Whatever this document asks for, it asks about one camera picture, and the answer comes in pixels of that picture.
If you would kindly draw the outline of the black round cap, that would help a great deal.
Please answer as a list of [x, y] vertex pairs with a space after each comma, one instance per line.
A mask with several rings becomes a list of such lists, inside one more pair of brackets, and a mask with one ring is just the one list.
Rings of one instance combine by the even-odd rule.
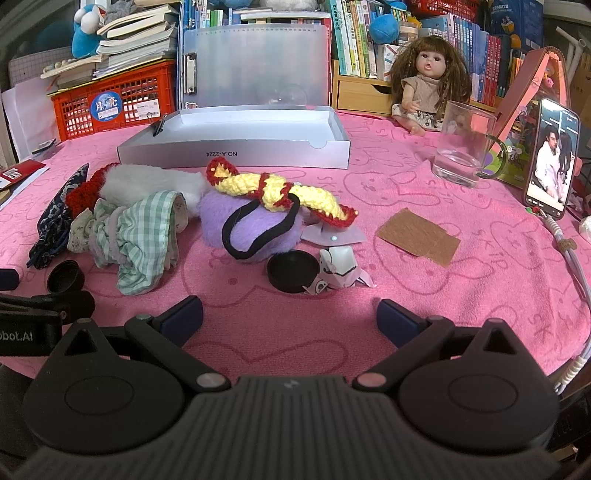
[[290, 250], [273, 255], [266, 263], [270, 284], [276, 290], [287, 294], [304, 293], [318, 272], [318, 260], [303, 250]]
[[84, 286], [84, 273], [75, 260], [64, 260], [49, 274], [46, 287], [50, 294], [61, 295], [81, 291]]

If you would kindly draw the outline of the navy floral fabric scrunchie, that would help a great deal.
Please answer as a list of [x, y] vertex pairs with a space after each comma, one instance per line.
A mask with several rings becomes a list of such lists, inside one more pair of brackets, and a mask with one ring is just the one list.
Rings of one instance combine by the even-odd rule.
[[86, 163], [64, 183], [50, 201], [37, 222], [39, 238], [29, 251], [26, 266], [37, 270], [47, 268], [52, 260], [66, 250], [72, 214], [66, 205], [66, 196], [87, 179], [89, 164]]

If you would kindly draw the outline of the green checkered scrunchie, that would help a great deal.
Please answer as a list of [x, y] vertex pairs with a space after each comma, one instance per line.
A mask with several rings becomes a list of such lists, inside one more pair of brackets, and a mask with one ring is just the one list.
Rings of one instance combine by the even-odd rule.
[[67, 250], [90, 253], [98, 268], [117, 266], [119, 292], [140, 295], [176, 265], [177, 235], [188, 221], [185, 199], [176, 191], [152, 193], [130, 206], [99, 199], [72, 221]]

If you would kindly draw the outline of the red crochet scrunchie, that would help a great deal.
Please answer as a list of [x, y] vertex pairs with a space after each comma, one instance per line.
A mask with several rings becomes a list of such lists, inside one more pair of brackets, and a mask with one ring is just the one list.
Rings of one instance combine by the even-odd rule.
[[114, 166], [116, 163], [110, 163], [98, 169], [89, 180], [66, 195], [65, 204], [73, 219], [86, 209], [93, 210], [96, 201], [100, 198], [100, 190], [105, 183], [106, 173]]

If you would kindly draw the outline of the lilac organza bow clip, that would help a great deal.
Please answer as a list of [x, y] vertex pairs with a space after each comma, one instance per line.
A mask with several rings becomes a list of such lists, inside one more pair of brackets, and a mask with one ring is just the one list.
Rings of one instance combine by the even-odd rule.
[[337, 228], [325, 222], [318, 222], [304, 228], [301, 240], [329, 248], [363, 243], [367, 241], [367, 236], [356, 225]]

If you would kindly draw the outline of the purple fluffy scrunchie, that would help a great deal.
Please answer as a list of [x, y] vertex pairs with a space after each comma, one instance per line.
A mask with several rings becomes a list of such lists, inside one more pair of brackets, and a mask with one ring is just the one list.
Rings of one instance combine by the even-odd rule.
[[[200, 200], [197, 206], [200, 217], [202, 238], [204, 243], [211, 248], [225, 250], [222, 244], [222, 227], [232, 213], [238, 208], [249, 204], [250, 199], [245, 197], [231, 197], [217, 191], [209, 191]], [[250, 244], [276, 224], [287, 217], [287, 211], [272, 212], [259, 206], [249, 216], [238, 221], [230, 235], [231, 245], [240, 251], [249, 249]], [[294, 224], [290, 230], [279, 237], [270, 240], [262, 249], [256, 252], [245, 263], [259, 263], [274, 254], [293, 250], [301, 240], [301, 229], [304, 218], [301, 212], [294, 217]]]

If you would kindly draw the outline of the white fluffy scrunchie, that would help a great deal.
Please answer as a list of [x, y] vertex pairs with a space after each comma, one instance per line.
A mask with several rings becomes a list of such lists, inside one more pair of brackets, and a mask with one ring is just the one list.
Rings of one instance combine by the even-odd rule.
[[204, 175], [145, 165], [116, 165], [104, 176], [100, 197], [117, 206], [131, 206], [150, 194], [175, 191], [183, 195], [189, 216], [197, 217], [197, 206], [211, 190]]

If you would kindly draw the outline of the yellow red crochet band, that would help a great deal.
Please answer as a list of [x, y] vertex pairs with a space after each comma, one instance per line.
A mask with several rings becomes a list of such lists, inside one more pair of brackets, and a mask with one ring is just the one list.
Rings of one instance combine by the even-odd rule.
[[348, 228], [359, 216], [358, 210], [339, 203], [328, 190], [290, 182], [273, 173], [240, 173], [221, 156], [212, 159], [205, 172], [208, 183], [219, 193], [249, 197], [272, 212], [287, 211], [294, 205], [294, 200], [290, 199], [290, 195], [294, 195], [301, 206], [337, 228]]

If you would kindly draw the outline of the brown cardboard piece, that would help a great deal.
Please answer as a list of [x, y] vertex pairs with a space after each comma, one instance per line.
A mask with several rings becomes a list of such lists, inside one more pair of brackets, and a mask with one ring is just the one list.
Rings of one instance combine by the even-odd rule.
[[408, 208], [400, 210], [383, 224], [377, 236], [415, 257], [428, 258], [442, 267], [451, 264], [460, 245], [460, 240], [444, 228]]

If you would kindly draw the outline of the pink towel table cover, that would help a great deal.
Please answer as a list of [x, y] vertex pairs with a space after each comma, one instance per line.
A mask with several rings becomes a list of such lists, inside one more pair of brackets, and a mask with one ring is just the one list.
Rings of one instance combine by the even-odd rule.
[[[497, 181], [468, 189], [435, 177], [435, 136], [408, 136], [383, 118], [342, 114], [341, 120], [351, 141], [348, 169], [287, 169], [284, 176], [331, 190], [359, 211], [356, 223], [367, 241], [356, 246], [356, 261], [375, 288], [280, 293], [263, 264], [240, 264], [208, 247], [192, 222], [179, 237], [178, 265], [145, 295], [121, 295], [115, 268], [99, 269], [91, 256], [78, 257], [96, 322], [120, 325], [195, 295], [204, 304], [204, 323], [186, 350], [231, 378], [359, 374], [394, 349], [376, 324], [383, 298], [460, 325], [501, 318], [546, 373], [580, 352], [590, 332], [589, 309], [551, 233], [526, 211], [518, 191]], [[460, 240], [448, 267], [377, 236], [405, 208]]]

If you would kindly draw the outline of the black binder clip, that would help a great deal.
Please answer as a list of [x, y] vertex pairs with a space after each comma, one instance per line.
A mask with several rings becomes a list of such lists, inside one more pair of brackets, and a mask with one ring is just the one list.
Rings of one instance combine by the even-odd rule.
[[152, 135], [157, 136], [163, 129], [164, 122], [166, 121], [166, 115], [163, 115], [160, 119], [153, 122], [150, 127], [152, 128]]

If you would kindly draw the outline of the smartphone on stand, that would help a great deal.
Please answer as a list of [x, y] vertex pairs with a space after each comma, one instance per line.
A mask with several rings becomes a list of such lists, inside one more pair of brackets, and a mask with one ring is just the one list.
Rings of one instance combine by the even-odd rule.
[[574, 178], [580, 133], [578, 115], [557, 101], [543, 98], [524, 201], [561, 219]]

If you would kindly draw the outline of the red plastic crate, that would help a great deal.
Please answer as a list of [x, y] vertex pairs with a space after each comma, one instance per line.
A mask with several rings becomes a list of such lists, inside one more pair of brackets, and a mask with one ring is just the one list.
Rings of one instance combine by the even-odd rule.
[[50, 96], [59, 139], [152, 123], [176, 110], [176, 63], [162, 60]]

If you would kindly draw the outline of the pink house-shaped stand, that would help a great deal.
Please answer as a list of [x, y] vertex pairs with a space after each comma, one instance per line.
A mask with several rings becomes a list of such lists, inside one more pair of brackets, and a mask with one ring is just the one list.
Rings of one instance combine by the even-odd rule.
[[[552, 80], [552, 88], [547, 86], [548, 78]], [[542, 98], [550, 98], [561, 106], [571, 107], [566, 59], [558, 48], [552, 46], [530, 51], [526, 55], [508, 92], [496, 109], [492, 135], [503, 142], [508, 141], [512, 128], [523, 114], [522, 119], [531, 119], [533, 127], [536, 127], [538, 102]], [[532, 153], [517, 154], [513, 158], [507, 160], [497, 179], [523, 190]]]

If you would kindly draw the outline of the blue cardboard box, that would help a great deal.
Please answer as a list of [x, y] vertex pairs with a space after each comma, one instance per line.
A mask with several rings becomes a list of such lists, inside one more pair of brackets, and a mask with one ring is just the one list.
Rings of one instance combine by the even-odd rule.
[[514, 49], [541, 48], [544, 43], [544, 2], [494, 0], [490, 9], [490, 32], [508, 35]]

